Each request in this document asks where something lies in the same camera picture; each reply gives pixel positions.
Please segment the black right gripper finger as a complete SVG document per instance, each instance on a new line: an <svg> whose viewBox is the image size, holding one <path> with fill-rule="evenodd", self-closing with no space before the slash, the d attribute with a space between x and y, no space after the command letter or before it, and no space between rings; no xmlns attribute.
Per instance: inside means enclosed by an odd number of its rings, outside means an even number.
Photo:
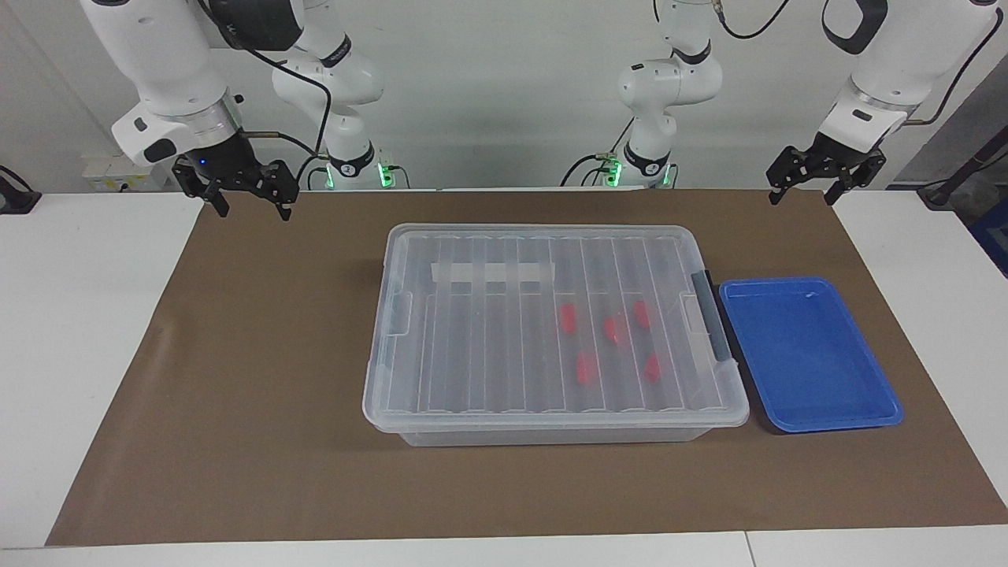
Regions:
<svg viewBox="0 0 1008 567"><path fill-rule="evenodd" d="M220 218L229 214L230 205L222 195L219 180L205 179L187 159L176 159L172 165L172 174L184 196L199 198L209 204Z"/></svg>
<svg viewBox="0 0 1008 567"><path fill-rule="evenodd" d="M264 166L264 191L266 200L274 204L281 220L288 222L300 190L299 182L288 168L287 162L276 159Z"/></svg>

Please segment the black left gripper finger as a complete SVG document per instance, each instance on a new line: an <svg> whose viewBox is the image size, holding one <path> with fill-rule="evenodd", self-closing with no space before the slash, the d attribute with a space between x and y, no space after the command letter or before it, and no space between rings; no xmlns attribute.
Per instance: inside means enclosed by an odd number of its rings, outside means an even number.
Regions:
<svg viewBox="0 0 1008 567"><path fill-rule="evenodd" d="M836 164L836 181L825 192L825 204L832 207L843 195L854 189L867 187L885 166L884 154L869 154L860 164Z"/></svg>
<svg viewBox="0 0 1008 567"><path fill-rule="evenodd" d="M772 189L768 196L772 206L777 206L789 189L796 184L805 183L810 178L807 158L809 158L807 152L788 145L768 166L766 179Z"/></svg>

